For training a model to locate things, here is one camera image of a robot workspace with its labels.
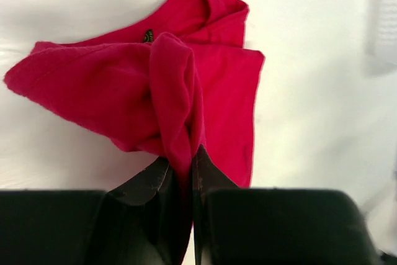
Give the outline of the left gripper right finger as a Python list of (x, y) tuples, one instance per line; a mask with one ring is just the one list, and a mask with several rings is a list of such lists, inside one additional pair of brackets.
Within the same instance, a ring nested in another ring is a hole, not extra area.
[(201, 146), (192, 160), (197, 264), (379, 264), (354, 201), (321, 189), (238, 187)]

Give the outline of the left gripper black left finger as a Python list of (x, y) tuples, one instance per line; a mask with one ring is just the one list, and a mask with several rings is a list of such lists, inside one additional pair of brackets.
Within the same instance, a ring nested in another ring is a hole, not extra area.
[(2, 264), (180, 264), (189, 231), (164, 158), (108, 192), (1, 192)]

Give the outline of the red t-shirt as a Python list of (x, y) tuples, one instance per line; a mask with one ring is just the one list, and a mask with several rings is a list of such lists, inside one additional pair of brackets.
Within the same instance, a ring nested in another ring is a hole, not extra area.
[(244, 47), (248, 14), (242, 0), (167, 0), (147, 18), (89, 40), (37, 42), (4, 82), (123, 151), (167, 158), (183, 195), (200, 145), (248, 187), (265, 60)]

